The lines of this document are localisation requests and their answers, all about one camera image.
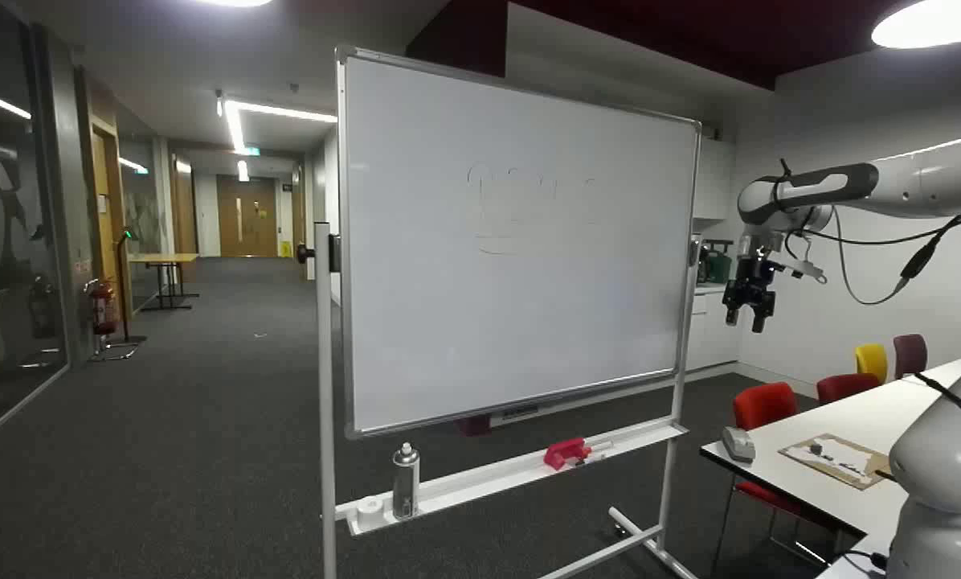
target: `door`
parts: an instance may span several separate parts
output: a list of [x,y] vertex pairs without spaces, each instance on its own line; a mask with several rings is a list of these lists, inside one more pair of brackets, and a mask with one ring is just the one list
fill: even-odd
[[220,256],[275,256],[275,182],[218,176]]
[[[191,173],[179,171],[179,160],[169,157],[169,231],[173,231],[173,247],[176,255],[196,255],[196,197],[191,197]],[[191,265],[179,265],[184,281],[196,281]]]
[[115,246],[123,237],[123,173],[119,173],[119,137],[94,126],[94,202],[96,202],[96,277],[101,277],[119,296],[123,265]]

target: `metal pole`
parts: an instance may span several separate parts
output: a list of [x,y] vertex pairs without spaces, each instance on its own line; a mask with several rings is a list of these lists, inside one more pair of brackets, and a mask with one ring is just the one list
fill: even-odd
[[321,469],[321,575],[336,579],[336,445],[333,445],[333,383],[332,383],[332,277],[329,226],[316,226],[317,265],[317,469]]
[[581,558],[581,559],[576,559],[576,562],[569,562],[569,566],[561,566],[561,571],[551,571],[551,572],[545,572],[542,579],[564,579],[564,575],[586,572],[586,571],[591,571],[591,566],[599,566],[599,562],[605,562],[605,559],[609,559],[609,558],[617,558],[617,553],[623,553],[623,550],[634,550],[636,545],[652,542],[659,532],[663,532],[663,527],[646,527],[646,532],[640,532],[640,535],[634,535],[634,537],[628,537],[628,542],[606,545],[605,550],[588,553],[588,558]]
[[[683,357],[692,340],[692,316],[695,316],[695,274],[696,274],[696,246],[692,242],[692,260],[683,271],[683,298],[680,298],[680,334],[679,334],[679,370],[676,370],[676,388],[673,388],[673,426],[680,426],[680,407],[683,407]],[[663,472],[663,498],[659,498],[659,547],[668,547],[668,517],[673,517],[673,477],[676,477],[676,441],[665,446],[665,472]]]
[[[640,523],[634,523],[617,507],[606,507],[606,517],[614,517],[628,535],[640,535]],[[663,550],[656,542],[643,545],[663,566],[668,566],[680,579],[696,579],[692,571],[683,571],[668,550]]]

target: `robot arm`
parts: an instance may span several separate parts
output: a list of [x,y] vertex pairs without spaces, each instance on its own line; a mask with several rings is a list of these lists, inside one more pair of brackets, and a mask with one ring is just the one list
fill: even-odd
[[[871,210],[893,220],[953,216],[951,226],[956,226],[961,142],[813,173],[791,173],[783,169],[782,176],[747,182],[735,202],[744,237],[735,281],[725,285],[729,326],[740,305],[753,305],[755,330],[765,329],[775,308],[767,285],[775,271],[783,271],[772,255],[787,235],[826,230],[836,207]],[[930,265],[940,231],[907,265],[901,282]],[[961,575],[961,381],[953,383],[953,396],[931,401],[918,423],[904,431],[893,445],[890,468],[893,479],[910,492],[890,547],[890,579]]]
[[[735,200],[744,237],[740,246],[735,281],[722,298],[729,326],[735,326],[735,313],[747,305],[755,313],[753,329],[765,329],[765,319],[775,313],[775,293],[767,285],[775,271],[783,271],[772,255],[787,235],[822,231],[836,207],[871,210],[893,220],[953,216],[961,223],[961,137],[810,173],[791,173],[783,169],[782,176],[747,182]],[[930,256],[931,247],[910,265],[907,277]],[[810,260],[797,265],[797,274],[822,281],[822,271]]]

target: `hallway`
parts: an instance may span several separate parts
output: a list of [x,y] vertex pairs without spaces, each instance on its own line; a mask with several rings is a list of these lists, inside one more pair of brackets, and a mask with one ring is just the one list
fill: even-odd
[[[200,298],[149,313],[130,357],[94,362],[0,429],[0,575],[321,579],[316,296],[291,260],[204,260]],[[741,377],[689,388],[673,547],[711,562],[729,477],[696,446],[729,415]],[[413,441],[424,477],[479,468],[663,415],[668,396],[619,399],[464,439],[457,426],[339,445],[339,497],[388,488],[388,450]],[[530,579],[609,542],[606,504],[656,517],[663,463],[640,450],[361,542],[339,537],[348,579]],[[757,558],[767,507],[735,504],[725,575],[810,575]],[[665,575],[634,550],[599,579]]]
[[210,260],[0,429],[0,575],[311,575],[311,296],[295,260]]

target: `table in hallway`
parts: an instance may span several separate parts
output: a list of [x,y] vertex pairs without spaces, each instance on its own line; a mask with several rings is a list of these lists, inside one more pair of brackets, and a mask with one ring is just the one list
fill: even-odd
[[157,308],[189,308],[184,305],[184,266],[196,265],[196,255],[127,255],[127,265],[144,265],[157,271]]

